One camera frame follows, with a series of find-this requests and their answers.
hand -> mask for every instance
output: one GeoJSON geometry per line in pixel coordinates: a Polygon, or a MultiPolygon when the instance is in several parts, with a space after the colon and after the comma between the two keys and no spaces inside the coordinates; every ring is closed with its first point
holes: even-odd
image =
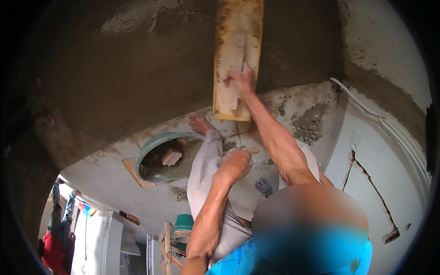
{"type": "Polygon", "coordinates": [[[237,180],[244,178],[249,173],[252,164],[249,151],[232,151],[223,157],[220,168],[214,177],[221,178],[232,186],[237,180]]]}
{"type": "Polygon", "coordinates": [[[81,192],[79,191],[79,190],[75,190],[75,191],[73,191],[72,192],[73,193],[73,195],[76,197],[76,196],[81,196],[81,192]]]}
{"type": "Polygon", "coordinates": [[[229,69],[222,80],[227,86],[230,85],[232,80],[240,99],[246,95],[255,94],[253,90],[253,69],[246,62],[243,64],[242,72],[229,69]]]}

person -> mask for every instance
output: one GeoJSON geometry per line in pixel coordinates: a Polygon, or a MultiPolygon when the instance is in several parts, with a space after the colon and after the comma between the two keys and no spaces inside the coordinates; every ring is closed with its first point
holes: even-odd
{"type": "Polygon", "coordinates": [[[38,256],[53,274],[68,275],[72,269],[75,249],[75,234],[70,232],[70,227],[72,225],[75,197],[81,196],[81,192],[75,190],[69,194],[66,211],[62,217],[59,194],[61,183],[63,183],[63,180],[57,178],[52,187],[53,211],[46,235],[43,240],[38,240],[38,256]]]}
{"type": "Polygon", "coordinates": [[[36,99],[40,89],[41,80],[37,77],[29,95],[22,95],[8,102],[4,111],[5,131],[2,139],[3,158],[6,159],[16,142],[18,142],[35,124],[45,123],[53,126],[53,115],[43,111],[32,115],[29,110],[29,102],[36,99]]]}
{"type": "MultiPolygon", "coordinates": [[[[295,184],[333,186],[308,145],[293,138],[272,116],[267,104],[260,101],[252,79],[253,70],[244,64],[243,72],[229,70],[223,80],[226,84],[234,82],[242,103],[249,110],[253,119],[249,132],[264,145],[276,165],[280,174],[279,189],[295,184]]],[[[187,196],[194,225],[181,274],[284,274],[258,253],[252,234],[246,229],[249,226],[244,225],[249,221],[238,217],[228,200],[232,185],[251,169],[250,153],[235,150],[223,156],[223,137],[198,113],[190,114],[188,124],[193,131],[204,135],[205,141],[194,158],[188,179],[187,196]],[[210,260],[215,264],[208,271],[210,260]]],[[[256,188],[265,197],[272,194],[265,180],[257,182],[256,188]]],[[[371,253],[372,247],[367,241],[358,261],[334,274],[356,271],[356,274],[366,274],[371,253]]]]}

jeans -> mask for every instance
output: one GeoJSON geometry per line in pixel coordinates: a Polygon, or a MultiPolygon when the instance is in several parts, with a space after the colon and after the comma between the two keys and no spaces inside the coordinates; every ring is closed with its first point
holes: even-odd
{"type": "Polygon", "coordinates": [[[49,220],[48,231],[57,238],[64,247],[67,247],[70,238],[70,226],[72,225],[73,207],[75,206],[75,195],[73,191],[69,194],[66,211],[61,219],[62,208],[60,205],[59,183],[55,182],[52,187],[52,203],[53,211],[51,219],[49,220]]]}

wooden board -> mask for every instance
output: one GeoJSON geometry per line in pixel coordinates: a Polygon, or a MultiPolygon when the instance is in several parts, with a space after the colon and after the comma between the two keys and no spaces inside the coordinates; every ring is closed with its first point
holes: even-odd
{"type": "Polygon", "coordinates": [[[125,168],[127,168],[128,172],[132,175],[132,177],[135,179],[135,181],[139,184],[141,187],[153,187],[156,186],[155,183],[149,183],[146,181],[141,180],[136,176],[135,173],[135,162],[137,158],[127,158],[122,161],[122,163],[125,165],[125,168]]]}
{"type": "Polygon", "coordinates": [[[234,93],[221,78],[237,63],[237,35],[246,37],[244,61],[254,70],[257,83],[263,34],[263,0],[218,0],[216,51],[214,56],[214,101],[215,119],[250,121],[250,114],[239,100],[237,109],[231,110],[234,93]]]}

wall crack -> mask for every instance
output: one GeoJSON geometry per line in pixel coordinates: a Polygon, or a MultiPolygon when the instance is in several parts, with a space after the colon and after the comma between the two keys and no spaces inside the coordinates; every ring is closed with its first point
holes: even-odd
{"type": "Polygon", "coordinates": [[[355,151],[351,150],[351,155],[349,155],[349,160],[350,160],[350,163],[349,163],[348,171],[347,171],[347,174],[345,175],[344,182],[342,183],[342,191],[345,191],[345,186],[347,185],[348,176],[350,175],[350,172],[351,172],[353,165],[356,164],[357,166],[359,166],[362,173],[367,176],[368,181],[370,182],[370,184],[374,188],[374,191],[376,192],[376,194],[379,196],[380,200],[382,201],[382,205],[385,208],[386,214],[388,216],[388,220],[392,226],[391,232],[389,232],[388,234],[385,234],[382,237],[382,241],[384,242],[384,244],[387,244],[387,243],[394,241],[395,239],[400,237],[400,233],[399,233],[399,229],[397,228],[396,224],[394,223],[394,221],[391,217],[391,212],[388,209],[388,207],[385,203],[385,200],[383,199],[381,193],[379,193],[379,190],[376,188],[375,184],[371,180],[371,176],[368,174],[367,170],[359,163],[358,160],[356,160],[355,151]]]}

